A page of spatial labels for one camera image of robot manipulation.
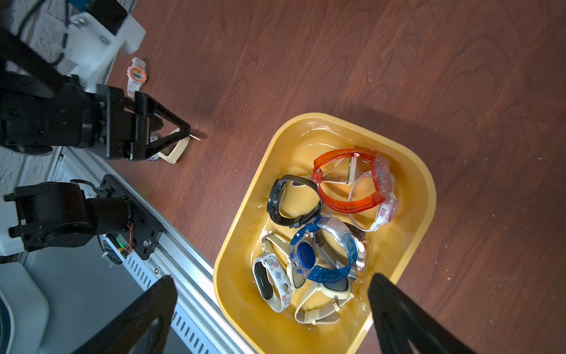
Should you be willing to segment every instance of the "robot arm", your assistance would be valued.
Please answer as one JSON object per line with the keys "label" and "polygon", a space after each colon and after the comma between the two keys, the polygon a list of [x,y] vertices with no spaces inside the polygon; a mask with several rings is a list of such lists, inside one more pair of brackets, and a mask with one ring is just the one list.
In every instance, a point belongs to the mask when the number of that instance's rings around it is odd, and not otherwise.
{"label": "robot arm", "polygon": [[[60,75],[6,29],[0,56],[29,76],[7,72],[0,62],[0,146],[46,155],[52,146],[89,148],[105,159],[144,160],[190,135],[190,125],[149,95],[124,97],[120,88],[96,84],[121,50],[132,53],[145,30],[115,0],[96,0],[71,18],[67,57],[78,65]],[[165,119],[179,132],[150,142]]]}

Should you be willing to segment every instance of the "wooden surface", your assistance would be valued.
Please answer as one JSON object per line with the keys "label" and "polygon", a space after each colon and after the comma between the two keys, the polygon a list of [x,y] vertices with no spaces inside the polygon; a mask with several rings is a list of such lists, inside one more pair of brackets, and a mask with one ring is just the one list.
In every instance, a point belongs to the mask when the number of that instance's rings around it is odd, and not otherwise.
{"label": "wooden surface", "polygon": [[[139,0],[143,91],[206,139],[175,166],[113,165],[214,262],[285,121],[356,123],[411,148],[436,183],[400,288],[478,352],[563,352],[565,6]],[[372,330],[360,352],[378,350]]]}

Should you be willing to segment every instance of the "red wire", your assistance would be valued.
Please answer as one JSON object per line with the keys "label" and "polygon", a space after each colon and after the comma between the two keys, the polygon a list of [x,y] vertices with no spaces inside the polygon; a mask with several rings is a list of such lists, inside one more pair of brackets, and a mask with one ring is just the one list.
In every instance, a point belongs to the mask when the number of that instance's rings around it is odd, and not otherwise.
{"label": "red wire", "polygon": [[134,226],[130,225],[130,244],[128,245],[127,248],[129,248],[130,250],[128,251],[128,255],[130,255],[130,253],[132,252],[132,232],[134,231]]}

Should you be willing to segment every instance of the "white robot part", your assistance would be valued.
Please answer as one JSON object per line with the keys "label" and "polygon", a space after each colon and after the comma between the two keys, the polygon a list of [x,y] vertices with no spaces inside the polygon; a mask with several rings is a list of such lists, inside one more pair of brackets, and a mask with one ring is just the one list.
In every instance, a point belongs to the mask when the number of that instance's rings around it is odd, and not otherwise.
{"label": "white robot part", "polygon": [[116,35],[87,12],[72,16],[70,23],[65,57],[77,64],[71,74],[90,93],[96,93],[96,84],[118,52],[132,54],[145,37],[144,28],[130,14]]}

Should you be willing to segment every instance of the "blue transparent watch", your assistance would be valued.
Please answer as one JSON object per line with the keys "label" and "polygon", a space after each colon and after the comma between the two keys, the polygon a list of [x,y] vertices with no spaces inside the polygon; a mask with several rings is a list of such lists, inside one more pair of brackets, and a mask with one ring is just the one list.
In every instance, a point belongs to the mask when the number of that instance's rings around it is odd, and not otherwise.
{"label": "blue transparent watch", "polygon": [[[328,232],[344,248],[348,258],[346,266],[327,269],[316,265],[316,254],[311,239],[320,229]],[[289,251],[289,259],[297,272],[317,283],[333,283],[344,279],[358,259],[358,250],[350,229],[339,219],[331,216],[318,216],[313,223],[300,229],[291,240]]]}

